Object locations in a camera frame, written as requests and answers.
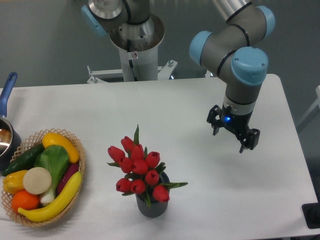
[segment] light blue joint cap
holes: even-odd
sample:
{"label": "light blue joint cap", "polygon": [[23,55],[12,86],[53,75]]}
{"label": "light blue joint cap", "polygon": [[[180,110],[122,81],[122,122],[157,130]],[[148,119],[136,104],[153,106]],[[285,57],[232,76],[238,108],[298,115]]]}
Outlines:
{"label": "light blue joint cap", "polygon": [[98,21],[95,19],[95,17],[91,14],[89,9],[85,5],[81,8],[81,13],[86,23],[89,25],[89,27],[95,34],[97,34],[100,37],[107,35],[107,32],[98,23]]}
{"label": "light blue joint cap", "polygon": [[201,66],[201,53],[208,37],[212,34],[209,31],[201,31],[192,39],[189,46],[190,57]]}
{"label": "light blue joint cap", "polygon": [[257,6],[257,8],[262,10],[266,19],[266,31],[264,36],[266,37],[275,29],[276,18],[273,12],[266,6]]}
{"label": "light blue joint cap", "polygon": [[269,65],[268,56],[264,51],[246,46],[238,49],[231,60],[231,70],[234,76],[249,86],[263,83]]}

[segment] woven basket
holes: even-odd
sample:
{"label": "woven basket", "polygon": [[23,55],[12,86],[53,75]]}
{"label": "woven basket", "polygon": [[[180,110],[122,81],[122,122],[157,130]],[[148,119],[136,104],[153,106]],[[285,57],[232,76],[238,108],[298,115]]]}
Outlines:
{"label": "woven basket", "polygon": [[[69,131],[66,131],[65,129],[60,130],[60,129],[52,128],[50,130],[47,129],[47,130],[44,130],[44,131],[41,130],[40,132],[36,132],[34,135],[31,135],[29,138],[26,138],[25,141],[21,143],[21,145],[17,148],[17,151],[12,156],[11,161],[14,161],[17,156],[19,156],[20,154],[22,154],[24,151],[28,150],[32,146],[35,146],[35,145],[41,143],[43,137],[47,133],[50,133],[50,132],[59,133],[59,134],[65,136],[76,147],[76,149],[78,150],[79,155],[80,155],[79,171],[82,173],[82,181],[83,181],[83,176],[84,176],[84,173],[85,173],[85,163],[86,163],[84,148],[83,148],[80,140],[74,134],[70,133]],[[33,221],[30,221],[25,216],[20,215],[18,213],[15,213],[13,211],[13,209],[11,208],[11,201],[12,201],[13,195],[10,194],[10,193],[5,192],[4,190],[2,190],[2,196],[1,196],[2,205],[4,206],[6,214],[15,223],[22,224],[23,226],[27,226],[27,227],[40,227],[40,226],[51,224],[51,223],[59,220],[72,207],[72,205],[75,203],[76,199],[78,198],[78,195],[79,195],[79,192],[80,192],[80,188],[81,188],[81,185],[80,185],[77,193],[75,194],[75,196],[71,200],[71,202],[68,204],[68,206],[59,215],[57,215],[54,218],[52,218],[50,220],[47,220],[47,221],[33,222]]]}

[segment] gray vase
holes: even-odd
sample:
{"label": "gray vase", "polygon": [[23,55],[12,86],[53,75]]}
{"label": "gray vase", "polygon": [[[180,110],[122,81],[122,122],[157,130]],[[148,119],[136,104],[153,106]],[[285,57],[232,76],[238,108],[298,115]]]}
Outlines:
{"label": "gray vase", "polygon": [[[170,180],[164,172],[161,173],[159,176],[159,183],[169,183]],[[168,202],[159,202],[155,200],[152,196],[152,190],[148,191],[149,197],[150,197],[150,202],[151,202],[151,207],[148,207],[145,200],[140,194],[136,194],[136,203],[138,205],[138,208],[140,212],[145,215],[148,218],[156,218],[162,215],[167,207],[168,207]]]}

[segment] saucepan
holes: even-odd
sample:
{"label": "saucepan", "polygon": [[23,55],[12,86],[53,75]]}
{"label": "saucepan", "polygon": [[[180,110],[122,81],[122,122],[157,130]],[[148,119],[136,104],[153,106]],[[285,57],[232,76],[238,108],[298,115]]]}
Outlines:
{"label": "saucepan", "polygon": [[21,138],[7,120],[7,104],[17,80],[17,73],[11,72],[0,95],[0,171],[10,163],[12,156],[21,144]]}

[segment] banana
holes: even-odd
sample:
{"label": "banana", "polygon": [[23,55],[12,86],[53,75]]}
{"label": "banana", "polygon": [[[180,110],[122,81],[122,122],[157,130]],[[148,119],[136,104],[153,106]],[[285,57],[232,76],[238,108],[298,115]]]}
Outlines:
{"label": "banana", "polygon": [[82,174],[78,171],[70,177],[62,192],[49,205],[34,210],[25,210],[19,207],[18,212],[33,222],[50,220],[68,206],[72,198],[76,195],[81,181]]}

